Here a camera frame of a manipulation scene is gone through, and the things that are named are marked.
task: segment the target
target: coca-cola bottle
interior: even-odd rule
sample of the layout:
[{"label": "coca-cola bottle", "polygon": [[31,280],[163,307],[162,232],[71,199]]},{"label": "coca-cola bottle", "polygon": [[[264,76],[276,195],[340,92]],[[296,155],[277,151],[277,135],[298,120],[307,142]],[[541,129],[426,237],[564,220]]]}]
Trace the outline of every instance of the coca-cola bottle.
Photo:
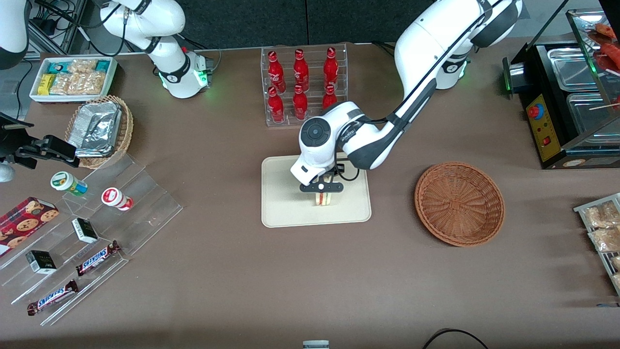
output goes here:
[{"label": "coca-cola bottle", "polygon": [[310,89],[310,77],[308,71],[308,63],[304,59],[304,50],[295,50],[295,64],[293,65],[295,73],[295,83],[300,84],[305,91]]},{"label": "coca-cola bottle", "polygon": [[325,88],[328,85],[334,85],[334,89],[338,89],[338,61],[336,60],[336,49],[333,47],[327,49],[327,59],[323,64],[323,75],[325,77]]},{"label": "coca-cola bottle", "polygon": [[278,96],[278,91],[274,86],[269,86],[267,91],[269,92],[269,99],[267,100],[269,113],[272,115],[273,122],[281,124],[284,122],[284,103],[282,103],[282,98]]},{"label": "coca-cola bottle", "polygon": [[269,51],[269,80],[278,89],[278,94],[286,91],[286,82],[284,82],[284,69],[278,61],[278,54],[275,51]]},{"label": "coca-cola bottle", "polygon": [[325,96],[323,96],[323,110],[336,103],[336,95],[334,95],[334,85],[327,85],[325,88]]},{"label": "coca-cola bottle", "polygon": [[293,96],[293,106],[295,117],[303,121],[308,114],[308,98],[300,84],[295,85],[295,95]]}]

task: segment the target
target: black wall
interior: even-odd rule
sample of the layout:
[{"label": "black wall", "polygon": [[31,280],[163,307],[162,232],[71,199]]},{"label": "black wall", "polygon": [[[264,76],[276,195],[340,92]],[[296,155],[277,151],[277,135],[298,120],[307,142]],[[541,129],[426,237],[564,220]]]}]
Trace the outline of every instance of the black wall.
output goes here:
[{"label": "black wall", "polygon": [[209,48],[394,42],[433,0],[177,0]]}]

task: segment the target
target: small bottle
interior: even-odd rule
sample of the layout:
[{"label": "small bottle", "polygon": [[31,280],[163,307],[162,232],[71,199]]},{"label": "small bottle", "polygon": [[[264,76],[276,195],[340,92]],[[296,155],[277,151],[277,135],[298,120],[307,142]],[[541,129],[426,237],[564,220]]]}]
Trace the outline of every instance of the small bottle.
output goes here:
[{"label": "small bottle", "polygon": [[75,196],[82,196],[88,190],[88,184],[75,178],[71,173],[60,171],[51,177],[50,185],[60,191],[69,192]]},{"label": "small bottle", "polygon": [[124,195],[117,188],[108,188],[101,194],[101,201],[112,207],[116,207],[121,211],[127,211],[133,207],[133,200],[129,196]]},{"label": "small bottle", "polygon": [[295,83],[300,84],[304,92],[310,89],[310,76],[308,63],[304,59],[304,50],[295,50],[295,64],[293,65],[295,73]]},{"label": "small bottle", "polygon": [[278,94],[286,91],[286,82],[284,81],[284,69],[278,61],[278,55],[275,51],[269,51],[269,80],[278,89]]},{"label": "small bottle", "polygon": [[324,86],[334,85],[334,90],[338,89],[338,61],[336,60],[336,49],[330,47],[327,49],[327,59],[323,64],[323,75],[325,77]]},{"label": "small bottle", "polygon": [[274,86],[269,86],[267,91],[269,93],[269,99],[267,100],[269,113],[272,115],[273,122],[281,124],[284,122],[284,103],[282,103],[282,98],[278,96],[278,91]]},{"label": "small bottle", "polygon": [[308,114],[308,97],[304,93],[304,89],[300,84],[295,85],[295,95],[293,96],[293,106],[295,108],[295,117],[303,121]]},{"label": "small bottle", "polygon": [[323,96],[323,110],[327,109],[337,101],[338,99],[336,98],[336,95],[334,95],[334,85],[328,85],[325,88],[325,96]]}]

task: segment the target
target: beige tray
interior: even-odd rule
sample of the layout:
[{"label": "beige tray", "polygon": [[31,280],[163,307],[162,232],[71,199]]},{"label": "beige tray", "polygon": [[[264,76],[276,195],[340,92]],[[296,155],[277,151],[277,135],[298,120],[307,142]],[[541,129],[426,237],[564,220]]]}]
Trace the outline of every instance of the beige tray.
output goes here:
[{"label": "beige tray", "polygon": [[[332,194],[330,205],[317,206],[315,194],[302,193],[299,182],[291,174],[297,157],[276,156],[262,163],[261,219],[266,227],[354,223],[370,219],[366,171],[361,171],[356,180],[344,182],[344,191]],[[343,162],[345,176],[352,177],[356,169],[349,161]]]}]

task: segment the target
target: brown wicker basket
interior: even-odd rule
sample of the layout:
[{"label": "brown wicker basket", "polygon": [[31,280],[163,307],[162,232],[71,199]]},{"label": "brown wicker basket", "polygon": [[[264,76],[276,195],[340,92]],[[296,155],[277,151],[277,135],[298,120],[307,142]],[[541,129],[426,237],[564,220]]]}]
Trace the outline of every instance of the brown wicker basket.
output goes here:
[{"label": "brown wicker basket", "polygon": [[[118,126],[118,134],[116,144],[114,145],[114,153],[107,158],[80,158],[79,166],[86,167],[90,169],[99,168],[103,163],[105,163],[109,158],[119,158],[121,153],[125,153],[129,148],[129,143],[131,142],[131,133],[133,131],[133,116],[131,115],[131,110],[127,107],[127,104],[123,102],[122,99],[116,96],[105,96],[97,99],[93,99],[91,101],[86,102],[89,103],[103,103],[103,102],[115,102],[122,109],[123,114],[121,115],[120,125]],[[71,134],[71,130],[73,129],[73,122],[76,120],[77,113],[79,112],[80,106],[75,113],[73,113],[73,117],[69,121],[69,127],[67,127],[67,131],[64,133],[65,142],[69,140],[69,134]]]},{"label": "brown wicker basket", "polygon": [[429,168],[415,186],[415,210],[430,232],[460,247],[497,235],[505,217],[502,193],[481,170],[461,162]]}]

